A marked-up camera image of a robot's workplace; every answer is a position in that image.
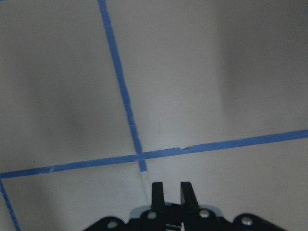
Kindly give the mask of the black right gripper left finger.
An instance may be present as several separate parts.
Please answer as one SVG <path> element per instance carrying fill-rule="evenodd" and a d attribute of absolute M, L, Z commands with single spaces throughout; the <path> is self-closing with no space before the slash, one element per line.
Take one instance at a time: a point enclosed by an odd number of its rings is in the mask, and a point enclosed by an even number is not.
<path fill-rule="evenodd" d="M 165 208 L 164 191 L 162 182 L 152 183 L 151 208 Z"/>

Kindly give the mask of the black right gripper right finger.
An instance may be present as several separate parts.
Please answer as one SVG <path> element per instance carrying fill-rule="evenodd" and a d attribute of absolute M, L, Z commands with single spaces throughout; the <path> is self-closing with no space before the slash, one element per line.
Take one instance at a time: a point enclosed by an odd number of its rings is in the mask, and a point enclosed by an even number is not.
<path fill-rule="evenodd" d="M 198 201 L 190 182 L 180 183 L 180 203 L 182 208 L 199 208 Z"/>

